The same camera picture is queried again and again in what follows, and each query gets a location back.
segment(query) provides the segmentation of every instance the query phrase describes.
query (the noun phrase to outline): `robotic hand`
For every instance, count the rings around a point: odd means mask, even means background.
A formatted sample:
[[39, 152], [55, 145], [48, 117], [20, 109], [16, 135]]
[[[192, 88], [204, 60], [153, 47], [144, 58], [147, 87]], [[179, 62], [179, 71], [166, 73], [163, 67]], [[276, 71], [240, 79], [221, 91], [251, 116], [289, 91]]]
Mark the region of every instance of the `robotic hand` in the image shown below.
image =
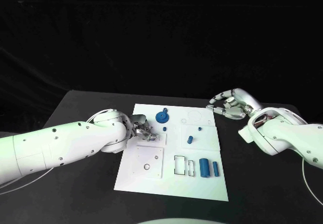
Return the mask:
[[157, 138], [144, 115], [117, 110], [98, 112], [87, 122], [74, 122], [0, 139], [0, 184], [41, 170], [64, 166], [100, 150], [117, 153], [139, 136]]
[[323, 125], [307, 124], [284, 108], [264, 108], [243, 89], [218, 94], [211, 99], [211, 104], [225, 98], [225, 108], [214, 108], [214, 105], [206, 108], [231, 119], [243, 119], [248, 114], [248, 125], [238, 131], [247, 143], [254, 141], [270, 155], [290, 148], [313, 166], [323, 168]]

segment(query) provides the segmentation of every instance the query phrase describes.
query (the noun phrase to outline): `blue object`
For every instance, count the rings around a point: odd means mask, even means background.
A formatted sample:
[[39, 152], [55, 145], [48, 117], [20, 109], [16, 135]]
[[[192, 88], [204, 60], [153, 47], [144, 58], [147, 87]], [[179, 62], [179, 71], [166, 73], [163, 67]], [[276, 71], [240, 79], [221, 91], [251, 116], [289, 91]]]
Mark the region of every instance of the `blue object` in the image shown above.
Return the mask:
[[218, 162], [214, 162], [214, 175], [219, 176]]
[[159, 123], [163, 124], [169, 121], [169, 119], [170, 119], [170, 116], [168, 114], [168, 108], [165, 108], [163, 111], [156, 114], [156, 120]]
[[211, 177], [209, 160], [201, 159], [201, 177]]
[[189, 137], [188, 143], [192, 144], [193, 136]]

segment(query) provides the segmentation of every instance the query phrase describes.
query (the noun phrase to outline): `blue gear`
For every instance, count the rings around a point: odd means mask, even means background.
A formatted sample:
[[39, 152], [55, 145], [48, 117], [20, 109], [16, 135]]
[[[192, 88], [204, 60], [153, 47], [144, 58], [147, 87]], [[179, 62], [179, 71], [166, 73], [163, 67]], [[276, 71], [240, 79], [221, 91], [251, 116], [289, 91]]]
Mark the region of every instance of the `blue gear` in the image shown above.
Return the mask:
[[168, 108], [165, 108], [163, 111], [156, 114], [156, 120], [159, 123], [163, 124], [169, 121], [169, 119], [170, 119], [170, 116], [168, 114]]

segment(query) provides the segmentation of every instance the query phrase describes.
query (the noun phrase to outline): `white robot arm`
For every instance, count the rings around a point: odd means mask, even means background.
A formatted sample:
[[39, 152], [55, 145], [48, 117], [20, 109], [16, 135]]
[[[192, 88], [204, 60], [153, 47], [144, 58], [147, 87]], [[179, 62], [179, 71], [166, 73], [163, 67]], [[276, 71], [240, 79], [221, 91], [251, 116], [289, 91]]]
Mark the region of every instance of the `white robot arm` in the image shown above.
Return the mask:
[[0, 184], [41, 170], [64, 166], [100, 150], [120, 152], [127, 141], [150, 133], [144, 115], [127, 117], [117, 110], [95, 114], [88, 122], [74, 122], [0, 139]]
[[290, 148], [305, 160], [323, 169], [323, 125], [307, 124], [302, 117], [284, 108], [263, 108], [256, 98], [243, 89], [218, 94], [211, 103], [225, 99], [225, 108], [206, 108], [231, 119], [248, 115], [248, 125], [238, 131], [244, 140], [253, 141], [261, 150], [276, 155]]

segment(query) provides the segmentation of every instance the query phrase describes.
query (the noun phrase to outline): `black table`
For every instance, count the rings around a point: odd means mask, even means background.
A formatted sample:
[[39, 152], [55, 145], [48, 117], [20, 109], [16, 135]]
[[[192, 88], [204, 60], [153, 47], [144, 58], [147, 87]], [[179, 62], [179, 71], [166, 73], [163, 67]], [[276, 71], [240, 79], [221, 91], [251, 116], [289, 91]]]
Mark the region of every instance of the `black table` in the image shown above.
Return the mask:
[[[110, 108], [130, 115], [136, 103], [205, 107], [208, 100], [71, 91], [45, 127], [85, 121]], [[292, 105], [264, 105], [297, 112]], [[133, 224], [169, 217], [231, 224], [322, 223], [323, 208], [303, 183], [300, 156], [292, 150], [270, 156], [256, 143], [247, 144], [238, 135], [247, 121], [215, 115], [230, 202], [116, 191], [123, 153], [98, 152], [0, 196], [0, 223]], [[313, 191], [323, 197], [323, 171], [306, 165], [306, 173]]]

